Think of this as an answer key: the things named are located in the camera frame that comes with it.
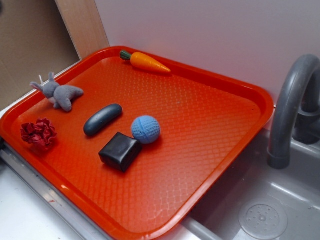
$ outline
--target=sink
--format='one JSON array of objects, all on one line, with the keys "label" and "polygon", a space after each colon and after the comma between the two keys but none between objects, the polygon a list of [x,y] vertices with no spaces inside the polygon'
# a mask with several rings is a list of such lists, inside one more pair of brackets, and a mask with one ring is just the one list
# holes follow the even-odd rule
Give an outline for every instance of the sink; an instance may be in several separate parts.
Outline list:
[{"label": "sink", "polygon": [[320,239],[320,150],[293,140],[290,165],[274,169],[269,135],[262,130],[188,215],[208,239]]}]

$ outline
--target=black block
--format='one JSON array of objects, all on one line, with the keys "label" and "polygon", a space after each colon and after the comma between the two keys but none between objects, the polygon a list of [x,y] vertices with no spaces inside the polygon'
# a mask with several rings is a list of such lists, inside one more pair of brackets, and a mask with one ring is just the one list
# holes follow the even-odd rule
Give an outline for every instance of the black block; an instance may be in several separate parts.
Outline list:
[{"label": "black block", "polygon": [[142,150],[141,143],[118,132],[99,152],[103,163],[125,172]]}]

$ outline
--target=gray bunny toy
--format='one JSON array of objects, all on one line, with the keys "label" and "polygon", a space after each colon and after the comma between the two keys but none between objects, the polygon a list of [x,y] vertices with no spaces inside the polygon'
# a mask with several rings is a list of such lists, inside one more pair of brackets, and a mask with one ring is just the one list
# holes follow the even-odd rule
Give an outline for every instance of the gray bunny toy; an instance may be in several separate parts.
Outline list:
[{"label": "gray bunny toy", "polygon": [[62,108],[66,112],[70,112],[72,109],[71,100],[82,96],[84,94],[84,91],[76,86],[61,86],[55,81],[54,76],[54,73],[50,72],[49,82],[46,84],[42,82],[41,76],[39,76],[41,85],[33,81],[30,83],[30,86],[42,92],[44,96],[50,101],[50,103],[54,104],[53,107],[55,109]]}]

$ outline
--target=gray faucet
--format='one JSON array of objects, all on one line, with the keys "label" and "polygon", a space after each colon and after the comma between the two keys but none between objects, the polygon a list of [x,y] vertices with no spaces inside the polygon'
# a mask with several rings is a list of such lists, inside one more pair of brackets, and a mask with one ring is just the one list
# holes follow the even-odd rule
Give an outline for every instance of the gray faucet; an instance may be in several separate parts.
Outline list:
[{"label": "gray faucet", "polygon": [[320,60],[301,56],[282,87],[271,127],[267,162],[274,169],[290,163],[292,137],[304,144],[320,139]]}]

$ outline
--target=sink drain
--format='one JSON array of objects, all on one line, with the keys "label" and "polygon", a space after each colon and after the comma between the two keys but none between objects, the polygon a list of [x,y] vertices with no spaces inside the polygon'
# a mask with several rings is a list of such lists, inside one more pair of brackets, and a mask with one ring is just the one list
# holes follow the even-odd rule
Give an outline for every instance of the sink drain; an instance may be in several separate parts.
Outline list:
[{"label": "sink drain", "polygon": [[242,229],[259,240],[272,240],[285,232],[288,217],[281,206],[267,199],[254,199],[239,212]]}]

